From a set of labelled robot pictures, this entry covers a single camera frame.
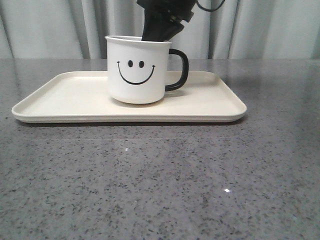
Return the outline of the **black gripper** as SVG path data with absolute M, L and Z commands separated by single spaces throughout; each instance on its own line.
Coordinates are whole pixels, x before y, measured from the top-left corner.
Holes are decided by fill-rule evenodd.
M 144 8 L 143 41 L 168 41 L 193 17 L 196 0 L 137 0 Z

